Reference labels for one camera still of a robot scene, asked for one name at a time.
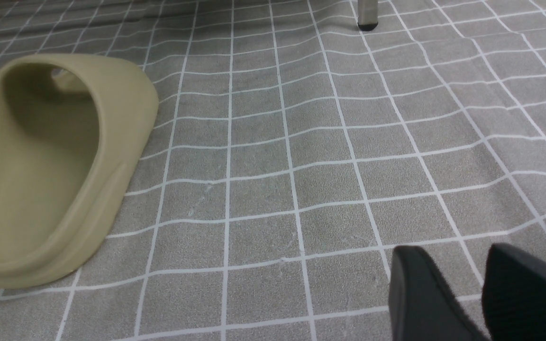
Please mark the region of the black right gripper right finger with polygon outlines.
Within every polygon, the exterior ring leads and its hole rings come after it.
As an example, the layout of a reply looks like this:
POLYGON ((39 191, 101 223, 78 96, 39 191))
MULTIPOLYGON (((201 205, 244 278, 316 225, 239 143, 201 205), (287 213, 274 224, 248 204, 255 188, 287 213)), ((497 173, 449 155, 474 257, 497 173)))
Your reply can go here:
POLYGON ((482 311, 494 341, 546 341, 546 262, 506 242, 492 244, 482 311))

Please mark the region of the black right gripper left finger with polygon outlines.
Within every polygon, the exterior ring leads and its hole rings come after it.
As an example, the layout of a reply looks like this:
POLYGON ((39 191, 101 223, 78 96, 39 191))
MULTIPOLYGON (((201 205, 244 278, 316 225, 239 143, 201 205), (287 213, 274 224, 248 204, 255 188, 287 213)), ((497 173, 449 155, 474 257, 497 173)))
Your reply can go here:
POLYGON ((394 341, 487 341, 426 250, 394 248, 389 286, 394 341))

